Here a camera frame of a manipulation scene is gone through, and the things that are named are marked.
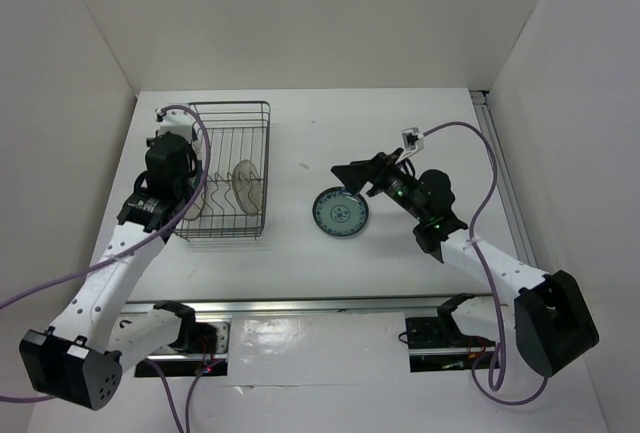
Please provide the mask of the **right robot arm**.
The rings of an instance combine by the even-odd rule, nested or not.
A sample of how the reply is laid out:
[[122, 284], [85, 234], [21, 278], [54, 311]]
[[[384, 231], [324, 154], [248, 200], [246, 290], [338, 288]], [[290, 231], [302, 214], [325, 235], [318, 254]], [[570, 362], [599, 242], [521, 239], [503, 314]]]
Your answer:
[[416, 219], [420, 249], [495, 286], [514, 315], [516, 347], [537, 374], [550, 378], [594, 348], [599, 332], [576, 279], [526, 265], [479, 237], [453, 212], [449, 176], [436, 169], [419, 177], [404, 172], [394, 154], [336, 165], [332, 173], [351, 194], [383, 193]]

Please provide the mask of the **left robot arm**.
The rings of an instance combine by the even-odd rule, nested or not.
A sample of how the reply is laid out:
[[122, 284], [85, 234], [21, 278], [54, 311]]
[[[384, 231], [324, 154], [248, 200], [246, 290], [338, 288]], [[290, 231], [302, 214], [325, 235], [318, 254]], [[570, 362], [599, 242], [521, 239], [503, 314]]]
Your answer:
[[180, 303], [163, 301], [141, 320], [118, 322], [195, 192], [196, 155], [183, 136], [165, 132], [153, 139], [145, 165], [101, 261], [44, 331], [30, 329], [20, 341], [20, 356], [39, 393], [99, 410], [122, 375], [149, 354], [164, 346], [184, 352], [196, 343], [195, 312]]

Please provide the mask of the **aluminium rail frame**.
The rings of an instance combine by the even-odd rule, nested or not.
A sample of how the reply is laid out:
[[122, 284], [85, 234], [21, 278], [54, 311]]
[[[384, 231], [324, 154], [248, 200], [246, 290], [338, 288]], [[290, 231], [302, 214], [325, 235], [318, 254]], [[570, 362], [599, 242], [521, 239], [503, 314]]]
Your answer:
[[487, 285], [424, 254], [413, 219], [389, 198], [369, 200], [370, 220], [349, 239], [324, 234], [311, 207], [336, 184], [331, 167], [390, 152], [404, 129], [428, 133], [418, 171], [446, 172], [454, 210], [478, 235], [531, 262], [510, 193], [488, 195], [485, 141], [496, 127], [468, 90], [284, 89], [147, 91], [139, 95], [110, 196], [117, 206], [144, 167], [154, 112], [172, 103], [265, 101], [270, 105], [266, 221], [257, 239], [172, 239], [138, 282], [150, 301], [358, 298], [484, 293]]

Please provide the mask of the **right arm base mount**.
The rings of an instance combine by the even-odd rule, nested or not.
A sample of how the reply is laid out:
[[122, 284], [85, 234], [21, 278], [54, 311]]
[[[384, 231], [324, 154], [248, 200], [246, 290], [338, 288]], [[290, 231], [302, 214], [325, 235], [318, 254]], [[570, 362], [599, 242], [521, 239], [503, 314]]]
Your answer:
[[453, 314], [469, 306], [474, 295], [458, 294], [436, 308], [435, 316], [409, 317], [398, 340], [407, 346], [411, 373], [488, 369], [495, 343], [461, 332]]

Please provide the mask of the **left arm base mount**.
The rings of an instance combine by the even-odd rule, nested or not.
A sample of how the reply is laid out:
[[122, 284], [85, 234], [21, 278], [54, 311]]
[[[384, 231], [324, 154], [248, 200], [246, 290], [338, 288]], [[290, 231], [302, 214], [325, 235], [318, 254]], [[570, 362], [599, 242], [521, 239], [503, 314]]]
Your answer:
[[196, 305], [161, 301], [125, 307], [114, 345], [140, 378], [223, 377], [228, 374], [231, 322]]

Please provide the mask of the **blue floral plate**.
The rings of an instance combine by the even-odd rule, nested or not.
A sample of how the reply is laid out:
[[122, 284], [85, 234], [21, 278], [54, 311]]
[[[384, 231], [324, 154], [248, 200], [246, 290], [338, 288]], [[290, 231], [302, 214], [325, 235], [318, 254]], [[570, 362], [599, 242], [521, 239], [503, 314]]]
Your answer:
[[370, 210], [360, 194], [353, 195], [344, 187], [332, 187], [322, 191], [314, 200], [312, 218], [327, 235], [350, 238], [367, 226]]

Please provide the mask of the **white plate teal red rim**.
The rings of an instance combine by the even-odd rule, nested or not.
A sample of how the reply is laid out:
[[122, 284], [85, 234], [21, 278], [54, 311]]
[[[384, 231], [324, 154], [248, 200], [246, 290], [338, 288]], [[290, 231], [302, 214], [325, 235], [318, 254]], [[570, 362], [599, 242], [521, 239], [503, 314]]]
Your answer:
[[200, 175], [203, 171], [205, 160], [205, 133], [206, 130], [194, 124], [192, 128], [192, 149], [196, 155], [196, 174]]

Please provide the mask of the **clear glass plate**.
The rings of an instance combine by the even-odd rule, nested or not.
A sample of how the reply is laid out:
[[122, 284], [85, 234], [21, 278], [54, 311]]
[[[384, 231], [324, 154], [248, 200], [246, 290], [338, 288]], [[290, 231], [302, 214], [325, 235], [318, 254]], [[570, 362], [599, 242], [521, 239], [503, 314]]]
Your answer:
[[232, 189], [240, 209], [249, 216], [261, 212], [263, 186], [259, 172], [249, 160], [241, 160], [233, 170]]

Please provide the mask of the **orange sunburst plate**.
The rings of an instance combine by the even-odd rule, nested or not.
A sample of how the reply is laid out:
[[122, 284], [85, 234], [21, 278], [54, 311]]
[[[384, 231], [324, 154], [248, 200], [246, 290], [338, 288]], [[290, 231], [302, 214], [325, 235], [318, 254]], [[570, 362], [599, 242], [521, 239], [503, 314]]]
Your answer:
[[184, 216], [185, 221], [195, 221], [199, 219], [203, 213], [204, 206], [206, 203], [206, 188], [203, 187], [200, 190], [200, 193], [197, 196], [197, 199], [194, 201], [193, 205], [189, 208], [188, 212]]

